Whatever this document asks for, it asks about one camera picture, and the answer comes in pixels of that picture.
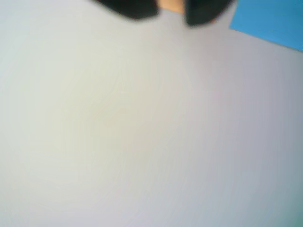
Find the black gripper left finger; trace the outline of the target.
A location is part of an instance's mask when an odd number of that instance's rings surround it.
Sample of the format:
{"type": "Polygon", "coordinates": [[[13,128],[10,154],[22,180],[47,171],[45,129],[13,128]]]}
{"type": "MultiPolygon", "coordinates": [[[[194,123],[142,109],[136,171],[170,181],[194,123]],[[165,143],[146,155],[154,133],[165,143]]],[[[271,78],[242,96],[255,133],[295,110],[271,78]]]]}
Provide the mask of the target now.
{"type": "Polygon", "coordinates": [[[111,11],[135,20],[147,19],[158,14],[156,0],[95,0],[111,11]]]}

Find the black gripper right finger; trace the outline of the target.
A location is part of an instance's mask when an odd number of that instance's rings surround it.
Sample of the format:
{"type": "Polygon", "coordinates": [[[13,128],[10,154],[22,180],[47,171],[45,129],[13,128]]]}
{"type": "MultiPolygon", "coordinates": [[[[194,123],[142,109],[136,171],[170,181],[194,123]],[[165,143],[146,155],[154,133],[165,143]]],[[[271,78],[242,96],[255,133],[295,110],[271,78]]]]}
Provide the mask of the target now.
{"type": "Polygon", "coordinates": [[[212,22],[232,4],[232,0],[186,0],[185,21],[188,26],[201,26],[212,22]]]}

